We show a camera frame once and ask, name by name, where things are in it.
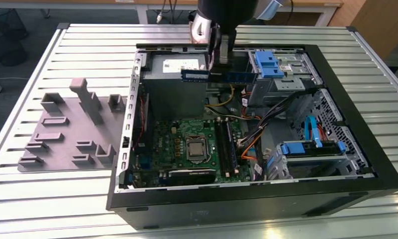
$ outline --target label on power supply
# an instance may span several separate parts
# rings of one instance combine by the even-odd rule
[[[198,59],[166,59],[164,61],[162,72],[177,73],[181,70],[198,70],[199,60]]]

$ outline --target black front panel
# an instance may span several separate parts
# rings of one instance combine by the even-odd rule
[[[148,206],[146,209],[118,208],[117,214],[141,230],[317,216],[334,213],[366,197],[335,193],[170,204]]]

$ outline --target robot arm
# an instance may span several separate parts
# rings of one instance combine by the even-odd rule
[[[233,71],[233,46],[235,28],[254,16],[271,19],[281,1],[275,0],[198,0],[198,16],[193,23],[193,38],[207,42],[207,79],[222,82],[226,72]],[[263,11],[255,12],[259,6]]]
[[[209,19],[209,75],[218,82],[225,72],[231,70],[235,28],[253,18],[258,0],[198,0],[198,14]]]

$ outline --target motherboard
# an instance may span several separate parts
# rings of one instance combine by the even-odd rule
[[[189,180],[203,184],[209,179],[213,183],[250,181],[247,161],[225,154],[235,150],[225,147],[226,139],[234,145],[242,135],[237,119],[162,120],[153,130],[153,152],[137,156],[133,171],[140,187],[173,185],[170,178],[177,179],[176,185],[186,185]]]

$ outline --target gray carpet floor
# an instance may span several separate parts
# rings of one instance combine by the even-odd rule
[[[34,70],[37,62],[41,58],[49,40],[53,36],[56,26],[60,22],[72,23],[126,23],[138,24],[137,13],[134,10],[73,10],[73,9],[53,9],[50,18],[44,19],[37,9],[18,9],[20,18],[24,22],[29,36],[24,39],[22,45],[29,54],[28,60],[14,66],[4,67],[0,64],[0,78],[20,77],[29,78]],[[188,11],[176,11],[176,16],[180,15],[177,24],[188,24]],[[148,11],[149,22],[156,22],[157,14]],[[169,18],[162,19],[162,24],[169,23]],[[259,21],[251,20],[247,24],[261,24]],[[398,66],[398,47],[393,51],[391,56],[386,60],[389,66]],[[0,130],[2,128],[6,117],[13,109],[14,103],[24,89],[26,80],[5,79],[0,80],[2,92],[0,93]]]

